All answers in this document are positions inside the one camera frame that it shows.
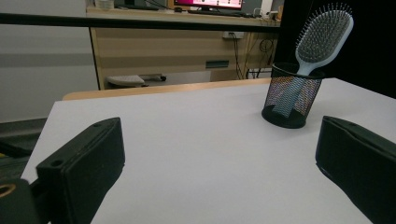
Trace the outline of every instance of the gray wall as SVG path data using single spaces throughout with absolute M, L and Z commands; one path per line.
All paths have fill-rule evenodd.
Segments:
M 85 17 L 84 0 L 0 1 L 0 12 Z M 88 28 L 0 25 L 0 122 L 46 118 L 73 91 L 97 90 Z

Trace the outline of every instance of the computer monitor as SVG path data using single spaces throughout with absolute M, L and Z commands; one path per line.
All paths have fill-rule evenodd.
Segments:
M 243 0 L 174 0 L 175 6 L 200 7 L 202 11 L 210 8 L 241 10 Z

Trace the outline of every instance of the desk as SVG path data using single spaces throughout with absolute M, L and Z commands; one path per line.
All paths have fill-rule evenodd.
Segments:
M 196 71 L 227 70 L 236 79 L 235 50 L 232 39 L 224 39 L 224 30 L 195 30 L 196 26 L 233 25 L 240 27 L 278 28 L 277 21 L 221 16 L 174 13 L 171 10 L 102 10 L 87 8 L 87 17 L 125 21 L 169 21 L 191 24 L 191 30 L 91 28 L 92 45 L 100 90 L 109 89 L 106 77 L 129 75 L 158 75 Z M 242 74 L 249 68 L 270 66 L 275 56 L 277 32 L 245 32 L 238 40 L 238 62 Z M 264 42 L 267 52 L 260 51 Z M 228 62 L 215 67 L 207 62 Z
M 124 170 L 93 223 L 370 223 L 316 166 L 324 115 L 396 142 L 396 100 L 324 79 L 302 129 L 262 118 L 268 84 L 56 102 L 22 178 L 120 117 Z

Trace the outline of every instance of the white table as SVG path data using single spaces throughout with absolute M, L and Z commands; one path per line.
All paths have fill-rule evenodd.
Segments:
M 268 84 L 57 102 L 22 178 L 120 117 L 124 170 L 92 223 L 370 223 L 315 161 L 322 117 L 396 142 L 396 100 L 325 79 L 302 129 L 262 118 Z

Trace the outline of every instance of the mesh cup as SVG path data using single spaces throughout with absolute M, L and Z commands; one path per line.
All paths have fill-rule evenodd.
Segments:
M 309 76 L 300 76 L 296 74 L 298 69 L 298 64 L 273 64 L 272 80 L 262 110 L 262 117 L 268 122 L 290 129 L 305 126 L 325 75 L 314 70 Z

